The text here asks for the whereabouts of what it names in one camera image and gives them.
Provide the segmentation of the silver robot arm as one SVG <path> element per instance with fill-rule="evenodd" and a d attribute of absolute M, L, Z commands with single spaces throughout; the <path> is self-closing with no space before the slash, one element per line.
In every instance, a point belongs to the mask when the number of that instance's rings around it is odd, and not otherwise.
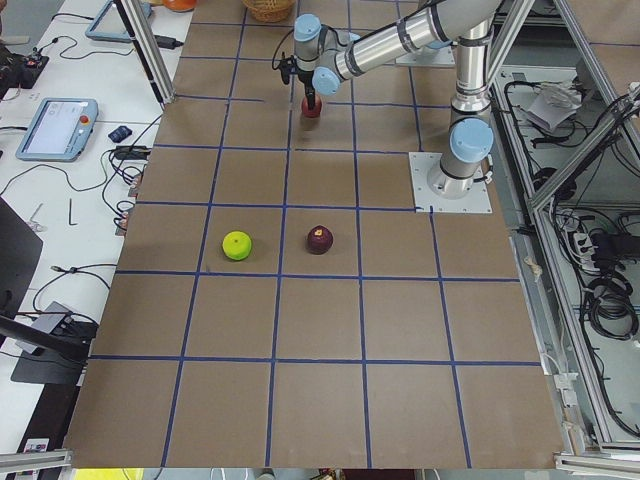
<path fill-rule="evenodd" d="M 294 53 L 276 64 L 283 82 L 297 76 L 305 107 L 318 95 L 333 95 L 341 84 L 423 47 L 458 46 L 455 92 L 451 98 L 449 146 L 427 175 L 438 196 L 466 196 L 494 142 L 489 125 L 489 60 L 495 1 L 422 1 L 408 16 L 362 37 L 326 25 L 314 14 L 293 27 Z"/>

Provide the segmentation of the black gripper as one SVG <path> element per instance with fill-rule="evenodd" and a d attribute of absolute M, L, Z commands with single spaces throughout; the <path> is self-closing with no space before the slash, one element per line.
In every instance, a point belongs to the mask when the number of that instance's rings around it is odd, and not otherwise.
<path fill-rule="evenodd" d="M 304 85 L 304 95 L 308 99 L 309 102 L 312 102 L 316 97 L 315 88 L 313 86 L 313 73 L 312 72 L 303 72 L 302 73 L 302 83 Z"/>

